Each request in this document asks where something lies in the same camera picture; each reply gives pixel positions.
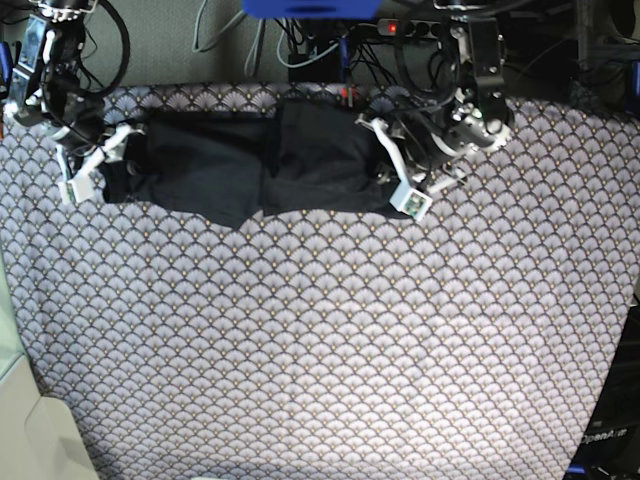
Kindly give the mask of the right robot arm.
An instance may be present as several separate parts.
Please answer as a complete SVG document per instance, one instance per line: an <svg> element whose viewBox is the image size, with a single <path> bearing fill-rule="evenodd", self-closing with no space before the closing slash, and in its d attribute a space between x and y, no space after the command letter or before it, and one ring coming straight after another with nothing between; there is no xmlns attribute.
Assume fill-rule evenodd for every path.
<svg viewBox="0 0 640 480"><path fill-rule="evenodd" d="M107 162L123 159L128 140L145 128L128 122L109 126L104 121L104 99L120 85L130 61L128 29L109 1L34 1L21 48L11 54L1 44L1 102L12 122L41 126L56 143L62 172L58 183L63 201L81 202L95 194L91 175ZM87 40L85 18L103 9L120 35L120 64L111 83L94 91L81 85L81 76L93 83L82 52Z"/></svg>

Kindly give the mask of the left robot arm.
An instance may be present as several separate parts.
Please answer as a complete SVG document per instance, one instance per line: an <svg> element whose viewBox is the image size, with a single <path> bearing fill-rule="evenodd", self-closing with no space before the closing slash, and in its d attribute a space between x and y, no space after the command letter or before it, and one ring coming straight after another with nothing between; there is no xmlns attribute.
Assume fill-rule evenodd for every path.
<svg viewBox="0 0 640 480"><path fill-rule="evenodd" d="M399 166L386 160L377 169L381 185L409 185L435 194L466 181L459 162L476 152L492 153L511 138L513 115L505 95L505 50L500 15L515 1L419 1L398 18L393 53L405 96L382 115L387 135L400 150ZM438 24L429 65L430 85L411 76L405 48L421 17Z"/></svg>

